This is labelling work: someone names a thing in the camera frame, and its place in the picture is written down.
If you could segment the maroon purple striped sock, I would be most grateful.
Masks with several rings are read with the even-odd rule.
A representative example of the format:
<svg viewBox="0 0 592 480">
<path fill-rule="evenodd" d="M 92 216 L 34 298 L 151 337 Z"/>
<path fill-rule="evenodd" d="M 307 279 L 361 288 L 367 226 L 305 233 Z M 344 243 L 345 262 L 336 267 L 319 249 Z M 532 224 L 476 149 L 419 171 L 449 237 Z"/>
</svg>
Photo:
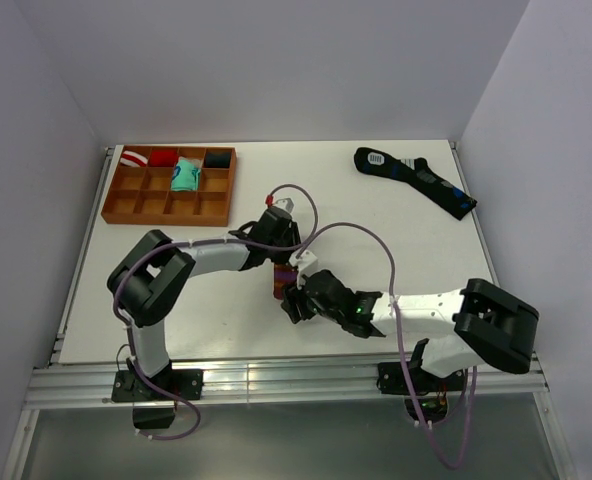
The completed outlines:
<svg viewBox="0 0 592 480">
<path fill-rule="evenodd" d="M 298 272 L 289 264 L 273 265 L 273 297 L 282 301 L 284 298 L 284 289 L 289 285 L 295 284 Z"/>
</svg>

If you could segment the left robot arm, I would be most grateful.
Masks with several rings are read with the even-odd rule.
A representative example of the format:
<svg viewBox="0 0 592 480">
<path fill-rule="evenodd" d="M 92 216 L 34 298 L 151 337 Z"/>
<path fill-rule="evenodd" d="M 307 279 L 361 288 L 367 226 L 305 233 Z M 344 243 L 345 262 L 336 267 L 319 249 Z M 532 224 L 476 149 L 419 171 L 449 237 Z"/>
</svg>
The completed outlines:
<svg viewBox="0 0 592 480">
<path fill-rule="evenodd" d="M 148 399 L 159 399 L 170 389 L 164 320 L 189 279 L 246 271 L 267 260 L 285 263 L 300 243 L 297 223 L 276 206 L 219 238 L 174 242 L 158 229 L 147 232 L 107 279 L 114 312 L 127 326 L 138 366 L 135 388 Z"/>
</svg>

